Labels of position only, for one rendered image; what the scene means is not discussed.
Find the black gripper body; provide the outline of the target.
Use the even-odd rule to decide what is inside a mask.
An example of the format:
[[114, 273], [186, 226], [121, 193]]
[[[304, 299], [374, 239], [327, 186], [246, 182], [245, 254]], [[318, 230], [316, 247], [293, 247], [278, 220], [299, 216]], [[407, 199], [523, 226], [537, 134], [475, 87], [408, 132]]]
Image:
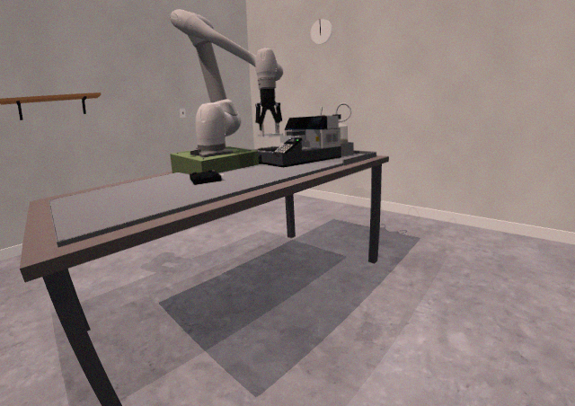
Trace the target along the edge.
[[[275, 104], [276, 104], [276, 102], [275, 102], [275, 89], [261, 89], [260, 93], [261, 93], [261, 106], [263, 109], [265, 109], [267, 102], [269, 104], [271, 104], [273, 102], [273, 104], [275, 106]], [[274, 99], [267, 99], [267, 98], [274, 98]], [[272, 110], [271, 105], [268, 106], [268, 110]]]

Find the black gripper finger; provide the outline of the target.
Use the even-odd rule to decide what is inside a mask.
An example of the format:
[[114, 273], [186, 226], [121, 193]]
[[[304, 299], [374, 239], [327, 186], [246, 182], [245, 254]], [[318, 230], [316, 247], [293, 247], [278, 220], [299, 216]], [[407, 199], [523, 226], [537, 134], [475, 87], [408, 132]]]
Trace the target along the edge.
[[[281, 110], [280, 110], [280, 102], [276, 102], [276, 104], [275, 104], [276, 110], [275, 110], [275, 107], [274, 107], [273, 102], [272, 102], [270, 105], [271, 105], [271, 107], [272, 107], [272, 110], [270, 110], [270, 111], [271, 111], [272, 116], [273, 116], [273, 118], [274, 118], [274, 120], [275, 120], [275, 122], [276, 122], [276, 123], [275, 123], [275, 130], [276, 130], [276, 133], [279, 133], [279, 123], [280, 123], [280, 121], [282, 121]], [[277, 113], [276, 113], [276, 111], [277, 111]], [[280, 118], [279, 118], [279, 117], [280, 117]]]
[[[261, 110], [261, 102], [260, 103], [256, 103], [256, 123], [260, 124], [260, 133], [261, 133], [261, 137], [264, 137], [264, 127], [263, 127], [263, 121], [264, 121], [264, 117], [266, 114], [266, 111], [268, 109], [269, 103], [266, 103], [265, 109], [262, 108]], [[260, 121], [260, 117], [261, 117], [261, 121]]]

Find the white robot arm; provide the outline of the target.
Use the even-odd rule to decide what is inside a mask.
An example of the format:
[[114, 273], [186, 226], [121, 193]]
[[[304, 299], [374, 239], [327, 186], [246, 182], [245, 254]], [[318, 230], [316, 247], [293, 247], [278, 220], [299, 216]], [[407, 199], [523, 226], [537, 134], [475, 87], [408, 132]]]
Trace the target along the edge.
[[[233, 102], [226, 98], [212, 43], [253, 66], [256, 64], [259, 89], [275, 89], [276, 81], [283, 76], [283, 68], [277, 65], [278, 62], [272, 49], [260, 49], [255, 56], [214, 31], [210, 21], [197, 15], [180, 9], [174, 10], [170, 15], [174, 27], [190, 35], [188, 37], [198, 53], [209, 99], [213, 102], [213, 104], [202, 104], [197, 111], [196, 136], [198, 147], [190, 150], [189, 154], [201, 157], [232, 154], [233, 150], [226, 149], [226, 136], [238, 130], [241, 125], [241, 117]], [[276, 71], [278, 72], [276, 73]]]

